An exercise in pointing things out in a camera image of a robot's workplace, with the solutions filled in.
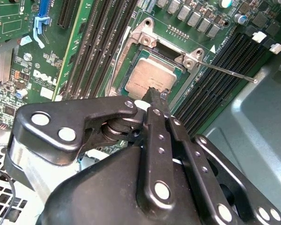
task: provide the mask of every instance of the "white connector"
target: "white connector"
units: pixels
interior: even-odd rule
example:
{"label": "white connector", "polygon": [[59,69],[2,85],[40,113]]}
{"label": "white connector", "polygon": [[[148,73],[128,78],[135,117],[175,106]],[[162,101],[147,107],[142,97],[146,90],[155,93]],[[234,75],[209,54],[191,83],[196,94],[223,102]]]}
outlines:
{"label": "white connector", "polygon": [[263,39],[266,38],[266,34],[258,31],[258,33],[253,33],[252,40],[256,41],[257,43],[261,43]]}
{"label": "white connector", "polygon": [[271,45],[270,51],[274,54],[278,54],[279,52],[281,52],[281,45],[279,43]]}

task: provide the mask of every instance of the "blue component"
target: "blue component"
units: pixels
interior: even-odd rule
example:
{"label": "blue component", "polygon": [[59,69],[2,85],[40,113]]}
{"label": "blue component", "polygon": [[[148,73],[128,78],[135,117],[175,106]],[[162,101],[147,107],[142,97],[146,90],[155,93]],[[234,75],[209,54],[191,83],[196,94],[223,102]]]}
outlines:
{"label": "blue component", "polygon": [[50,0],[41,0],[39,4],[38,16],[44,17],[48,15]]}
{"label": "blue component", "polygon": [[15,94],[15,97],[18,98],[18,99],[23,99],[23,95],[20,92],[17,92]]}
{"label": "blue component", "polygon": [[43,33],[42,24],[48,25],[50,23],[50,17],[35,17],[34,18],[34,26],[33,26],[33,38],[38,43],[40,48],[44,48],[45,45],[43,42],[38,38],[38,34]]}

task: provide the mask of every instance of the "motherboard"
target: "motherboard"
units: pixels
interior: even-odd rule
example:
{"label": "motherboard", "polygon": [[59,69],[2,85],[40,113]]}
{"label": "motherboard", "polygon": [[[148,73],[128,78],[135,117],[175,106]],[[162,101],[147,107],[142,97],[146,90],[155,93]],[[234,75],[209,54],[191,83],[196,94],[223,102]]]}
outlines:
{"label": "motherboard", "polygon": [[281,52],[281,0],[0,0],[0,129],[24,104],[166,91],[201,133]]}

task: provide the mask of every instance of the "integrated circuit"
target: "integrated circuit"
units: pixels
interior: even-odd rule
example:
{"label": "integrated circuit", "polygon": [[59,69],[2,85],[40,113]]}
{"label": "integrated circuit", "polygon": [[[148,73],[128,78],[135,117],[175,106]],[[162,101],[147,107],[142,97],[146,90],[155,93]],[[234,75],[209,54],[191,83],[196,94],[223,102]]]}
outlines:
{"label": "integrated circuit", "polygon": [[15,115],[15,109],[13,107],[10,107],[10,106],[6,105],[5,108],[4,108],[4,113],[6,113],[10,116],[14,116]]}
{"label": "integrated circuit", "polygon": [[246,14],[250,9],[250,5],[246,2],[243,2],[242,5],[239,7],[239,12],[242,14]]}
{"label": "integrated circuit", "polygon": [[125,85],[125,90],[129,92],[128,96],[142,99],[149,87],[170,90],[181,73],[181,69],[142,50]]}
{"label": "integrated circuit", "polygon": [[280,25],[276,21],[274,21],[268,26],[268,28],[266,29],[266,33],[274,37],[279,30],[280,30]]}
{"label": "integrated circuit", "polygon": [[258,26],[259,28],[263,28],[266,22],[268,21],[267,17],[262,13],[258,13],[257,16],[253,19],[252,23]]}

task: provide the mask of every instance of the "white label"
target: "white label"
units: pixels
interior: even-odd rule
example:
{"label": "white label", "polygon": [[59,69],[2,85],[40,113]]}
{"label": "white label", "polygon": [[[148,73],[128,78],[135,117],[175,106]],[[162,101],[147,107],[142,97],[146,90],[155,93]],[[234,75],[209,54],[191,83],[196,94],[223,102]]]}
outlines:
{"label": "white label", "polygon": [[32,42],[32,39],[29,35],[27,35],[21,39],[20,46],[24,46],[30,42]]}
{"label": "white label", "polygon": [[49,90],[49,89],[47,89],[47,88],[45,88],[45,87],[42,87],[41,88],[41,94],[40,94],[40,96],[43,96],[43,97],[45,97],[45,98],[48,98],[48,99],[52,99],[52,97],[53,97],[53,91],[52,90]]}
{"label": "white label", "polygon": [[33,70],[33,76],[36,78],[40,78],[43,81],[47,81],[49,84],[52,84],[54,86],[56,86],[57,84],[57,79],[54,78],[52,81],[52,77],[51,76],[47,76],[47,74],[42,74],[41,72],[39,72],[38,70]]}

